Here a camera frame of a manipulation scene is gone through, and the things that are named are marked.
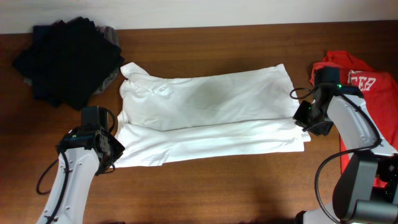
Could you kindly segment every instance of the gray fabric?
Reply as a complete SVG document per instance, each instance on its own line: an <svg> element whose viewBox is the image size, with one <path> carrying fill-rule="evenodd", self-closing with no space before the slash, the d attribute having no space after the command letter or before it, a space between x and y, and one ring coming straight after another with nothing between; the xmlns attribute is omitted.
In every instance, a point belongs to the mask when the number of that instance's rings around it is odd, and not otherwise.
<svg viewBox="0 0 398 224"><path fill-rule="evenodd" d="M97 27L97 30L104 34L104 37L107 41L111 42L114 45L119 47L119 36L116 33L116 30L109 26ZM109 77L104 80L101 86L93 94L102 93L119 75L119 69L115 69L113 72L109 74Z"/></svg>
<svg viewBox="0 0 398 224"><path fill-rule="evenodd" d="M32 86L32 85L33 85L33 84L32 84L32 80L31 80L30 78L24 77L23 81L24 81L24 83L25 83L27 86Z"/></svg>

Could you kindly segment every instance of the brown wooden surface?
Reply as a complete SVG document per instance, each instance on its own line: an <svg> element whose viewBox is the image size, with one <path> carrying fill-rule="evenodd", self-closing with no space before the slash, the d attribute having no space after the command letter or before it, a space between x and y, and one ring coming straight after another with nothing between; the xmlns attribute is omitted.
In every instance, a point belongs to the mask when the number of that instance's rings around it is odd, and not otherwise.
<svg viewBox="0 0 398 224"><path fill-rule="evenodd" d="M398 21L198 29L120 30L126 62L151 75L200 77L283 63L295 87L310 87L312 63L326 50L348 50L378 70L398 73ZM32 36L0 35L0 222L35 223L47 201L35 185L56 158L63 134L80 123L80 112L33 100L32 90L11 67ZM117 80L89 105L121 110ZM294 217L317 208L313 180L318 165L338 152L338 133L312 136L305 152L229 156L174 162L160 167L117 169L95 177L85 223L239 223ZM331 199L340 162L327 165L320 189ZM51 188L55 170L42 190Z"/></svg>

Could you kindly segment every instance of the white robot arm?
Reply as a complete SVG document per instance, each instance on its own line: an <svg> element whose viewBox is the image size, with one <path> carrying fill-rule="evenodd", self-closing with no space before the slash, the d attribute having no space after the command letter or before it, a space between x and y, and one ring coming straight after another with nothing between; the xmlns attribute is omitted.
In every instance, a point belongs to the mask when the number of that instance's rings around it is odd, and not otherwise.
<svg viewBox="0 0 398 224"><path fill-rule="evenodd" d="M114 125L108 130L108 112L97 106L83 108L81 126L66 134L57 146L57 176L37 223L83 223L93 177L104 174L110 166L114 169L113 162L124 150L110 134Z"/></svg>
<svg viewBox="0 0 398 224"><path fill-rule="evenodd" d="M316 72L311 93L314 102L302 102L294 116L296 123L316 135L327 135L335 124L347 151L322 162L315 176L315 192L321 208L299 213L296 223L396 223L397 151L369 115L363 94L356 86L340 85L338 68L330 67ZM349 153L351 159L335 186L333 201L324 206L318 191L320 171L330 160ZM386 189L373 187L376 176L388 181Z"/></svg>

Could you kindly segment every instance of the folded white shirt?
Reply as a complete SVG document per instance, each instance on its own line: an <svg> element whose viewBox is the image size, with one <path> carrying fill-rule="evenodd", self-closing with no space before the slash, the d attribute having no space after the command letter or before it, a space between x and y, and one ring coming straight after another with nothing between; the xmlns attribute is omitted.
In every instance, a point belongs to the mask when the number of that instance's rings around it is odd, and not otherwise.
<svg viewBox="0 0 398 224"><path fill-rule="evenodd" d="M299 102L282 64L198 78L158 78L135 63L121 67L123 109L116 167L160 166L215 156L303 151L294 124Z"/></svg>

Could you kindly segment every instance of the folded black shirt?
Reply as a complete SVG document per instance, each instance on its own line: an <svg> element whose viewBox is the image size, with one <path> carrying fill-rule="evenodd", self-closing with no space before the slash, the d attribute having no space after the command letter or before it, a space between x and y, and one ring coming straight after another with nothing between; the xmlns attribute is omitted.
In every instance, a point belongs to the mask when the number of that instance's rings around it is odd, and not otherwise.
<svg viewBox="0 0 398 224"><path fill-rule="evenodd" d="M24 51L14 67L34 83L80 110L124 59L93 22L81 17L58 22Z"/></svg>

